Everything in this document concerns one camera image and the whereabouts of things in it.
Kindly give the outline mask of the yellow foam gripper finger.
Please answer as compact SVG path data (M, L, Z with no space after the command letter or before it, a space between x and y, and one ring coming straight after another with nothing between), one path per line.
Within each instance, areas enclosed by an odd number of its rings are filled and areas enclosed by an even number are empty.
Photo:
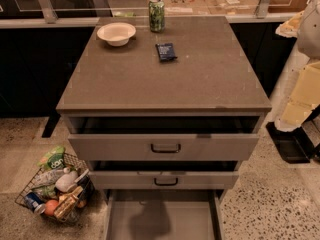
M276 129L292 132L299 128L320 105L320 61L305 65L285 102L284 109L276 117Z

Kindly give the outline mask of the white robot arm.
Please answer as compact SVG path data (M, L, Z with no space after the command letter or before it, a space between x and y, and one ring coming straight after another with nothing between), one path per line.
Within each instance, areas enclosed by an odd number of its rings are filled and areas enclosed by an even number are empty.
M311 0L303 12L285 22L291 24L298 27L297 49L309 62L287 81L275 119L282 132L299 128L320 105L320 0Z

